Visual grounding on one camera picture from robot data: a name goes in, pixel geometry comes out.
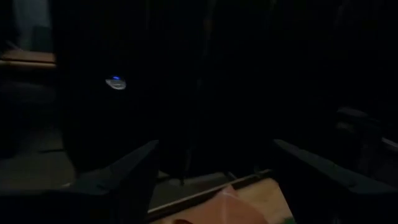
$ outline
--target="desk surface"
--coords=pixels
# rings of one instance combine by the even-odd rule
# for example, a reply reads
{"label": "desk surface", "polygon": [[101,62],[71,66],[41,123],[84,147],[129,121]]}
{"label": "desk surface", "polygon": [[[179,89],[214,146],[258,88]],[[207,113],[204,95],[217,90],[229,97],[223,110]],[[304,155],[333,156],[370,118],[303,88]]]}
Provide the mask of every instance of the desk surface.
{"label": "desk surface", "polygon": [[0,56],[0,65],[55,68],[55,57],[53,53],[9,50]]}
{"label": "desk surface", "polygon": [[[280,191],[278,183],[273,179],[264,179],[255,184],[237,190],[239,197],[259,210],[269,224],[281,224],[285,219],[292,218],[292,212]],[[172,224],[172,220],[181,213],[193,208],[173,214],[163,220],[157,220],[151,224]]]}

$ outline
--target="computer tower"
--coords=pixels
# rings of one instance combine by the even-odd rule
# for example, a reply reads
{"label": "computer tower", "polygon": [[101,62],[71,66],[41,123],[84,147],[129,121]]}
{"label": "computer tower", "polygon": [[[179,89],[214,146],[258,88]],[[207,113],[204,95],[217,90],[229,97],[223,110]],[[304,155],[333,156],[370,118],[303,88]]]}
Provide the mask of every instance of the computer tower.
{"label": "computer tower", "polygon": [[52,1],[50,8],[63,144],[81,174],[154,138],[147,3]]}

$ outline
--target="wooden desk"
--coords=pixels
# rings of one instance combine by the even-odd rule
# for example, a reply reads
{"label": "wooden desk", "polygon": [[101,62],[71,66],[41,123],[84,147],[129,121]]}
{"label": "wooden desk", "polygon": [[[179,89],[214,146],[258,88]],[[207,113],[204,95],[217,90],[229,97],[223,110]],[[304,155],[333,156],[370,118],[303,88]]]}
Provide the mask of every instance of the wooden desk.
{"label": "wooden desk", "polygon": [[55,68],[53,53],[10,50],[0,56],[0,65],[31,68]]}
{"label": "wooden desk", "polygon": [[[269,224],[281,224],[284,220],[292,218],[292,212],[280,191],[278,183],[273,179],[261,180],[255,184],[237,190],[237,192],[243,201],[259,210]],[[172,224],[172,220],[175,217],[193,208],[173,214],[163,220],[157,220],[151,224]]]}

